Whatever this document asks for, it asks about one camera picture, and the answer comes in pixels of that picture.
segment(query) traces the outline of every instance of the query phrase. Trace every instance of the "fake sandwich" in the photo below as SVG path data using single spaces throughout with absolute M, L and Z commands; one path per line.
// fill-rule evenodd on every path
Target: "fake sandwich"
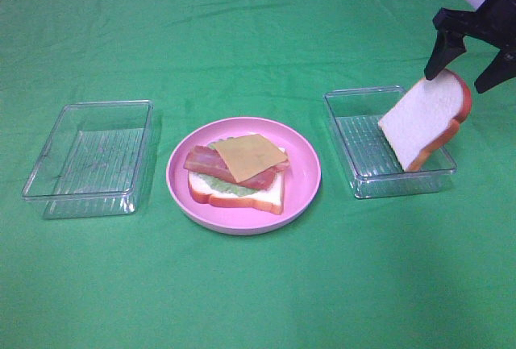
M 188 188 L 199 203 L 225 208 L 283 212 L 285 149 L 260 134 L 192 147 L 185 159 Z
M 459 131 L 471 107 L 468 85 L 444 69 L 432 81 L 418 81 L 378 125 L 403 170 L 415 172 Z

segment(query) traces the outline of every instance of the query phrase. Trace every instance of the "bread slice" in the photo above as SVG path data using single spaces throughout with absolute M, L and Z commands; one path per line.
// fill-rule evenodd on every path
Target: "bread slice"
M 468 85 L 444 69 L 432 81 L 418 81 L 378 125 L 403 170 L 415 172 L 457 133 L 471 107 Z
M 285 192 L 285 171 L 276 175 L 273 184 L 268 189 L 259 190 L 246 196 L 212 189 L 206 180 L 196 172 L 188 172 L 188 188 L 192 198 L 202 204 L 223 208 L 254 208 L 272 214 L 281 214 Z

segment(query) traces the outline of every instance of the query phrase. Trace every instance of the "green tablecloth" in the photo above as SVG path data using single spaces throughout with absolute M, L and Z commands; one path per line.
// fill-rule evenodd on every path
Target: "green tablecloth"
M 516 347 L 516 93 L 473 95 L 442 193 L 357 200 L 324 93 L 422 77 L 463 0 L 1 0 L 0 346 Z M 493 47 L 450 66 L 472 85 Z M 67 103 L 152 99 L 152 191 L 130 216 L 44 221 L 21 199 Z M 280 230 L 223 235 L 172 200 L 165 167 L 203 124 L 302 133 L 322 184 Z

